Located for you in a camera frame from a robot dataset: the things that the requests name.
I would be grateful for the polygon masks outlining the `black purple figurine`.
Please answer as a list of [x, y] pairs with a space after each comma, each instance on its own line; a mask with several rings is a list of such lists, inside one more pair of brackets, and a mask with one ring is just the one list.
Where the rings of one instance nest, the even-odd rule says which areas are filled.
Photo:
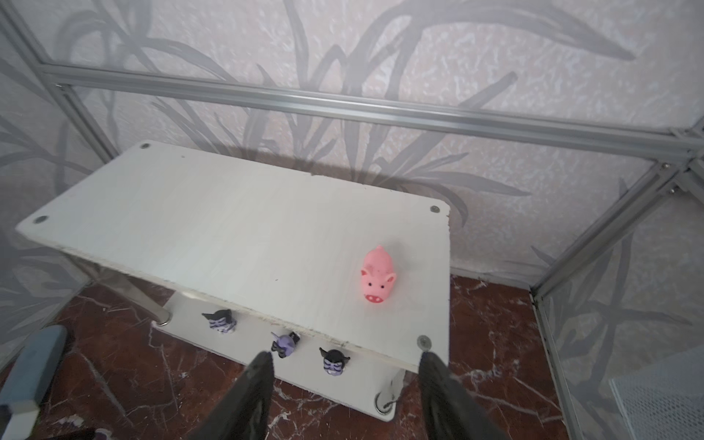
[[214, 313], [203, 313], [202, 317], [207, 320], [210, 329], [221, 334], [233, 333], [238, 324], [233, 312], [229, 309], [221, 309]]
[[346, 356], [337, 349], [325, 350], [324, 348], [319, 348], [319, 351], [323, 358], [324, 372], [335, 377], [342, 375], [351, 357]]

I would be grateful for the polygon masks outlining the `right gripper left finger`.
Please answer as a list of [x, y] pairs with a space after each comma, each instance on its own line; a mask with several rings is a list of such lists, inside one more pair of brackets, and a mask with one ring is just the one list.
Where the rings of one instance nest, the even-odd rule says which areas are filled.
[[262, 351], [188, 439], [265, 439], [273, 384], [271, 352]]

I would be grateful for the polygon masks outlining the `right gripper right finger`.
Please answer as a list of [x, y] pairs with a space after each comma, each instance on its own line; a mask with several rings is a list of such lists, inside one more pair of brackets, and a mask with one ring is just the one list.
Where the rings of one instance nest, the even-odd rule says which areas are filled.
[[429, 439], [507, 439], [458, 378], [433, 352], [423, 352], [419, 388]]

